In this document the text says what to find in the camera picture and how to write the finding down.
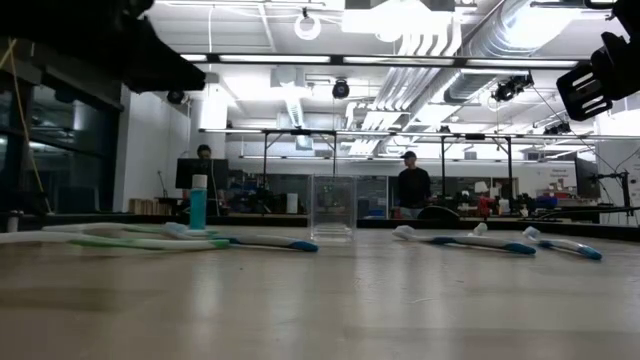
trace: black shirt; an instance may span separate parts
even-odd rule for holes
[[[419,209],[426,206],[431,196],[429,173],[420,169],[405,169],[398,176],[400,206]]]

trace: bottle cap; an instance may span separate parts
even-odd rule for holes
[[[192,189],[206,189],[207,188],[207,175],[193,175],[191,178]]]

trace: cap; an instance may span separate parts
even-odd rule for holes
[[[207,188],[207,175],[193,175],[191,178],[192,189],[206,189]]]
[[[413,151],[407,151],[406,153],[404,153],[404,155],[400,156],[401,159],[410,159],[410,158],[417,158],[416,153],[414,153]]]

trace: blue bottle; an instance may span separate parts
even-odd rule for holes
[[[207,175],[193,175],[191,178],[191,213],[189,228],[204,230],[207,225]]]

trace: man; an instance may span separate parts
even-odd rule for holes
[[[404,219],[417,219],[431,197],[431,180],[416,166],[416,153],[407,151],[402,158],[407,168],[398,176],[400,211]]]
[[[207,144],[202,144],[198,146],[196,154],[198,154],[198,159],[200,160],[209,160],[211,159],[211,148]]]
[[[200,160],[211,160],[211,148],[207,144],[201,144],[200,146],[198,146],[198,149],[196,150],[196,154],[198,155],[198,159]],[[216,205],[217,189],[213,182],[214,179],[211,176],[211,174],[206,174],[206,175],[207,175],[207,198],[209,199],[209,204],[207,206],[207,214],[216,215],[216,214],[219,214],[219,209],[216,208],[216,206],[218,206]],[[182,204],[184,209],[188,209],[189,206],[191,205],[191,201],[189,199],[190,195],[191,195],[190,190],[188,189],[182,190],[182,198],[184,199]]]

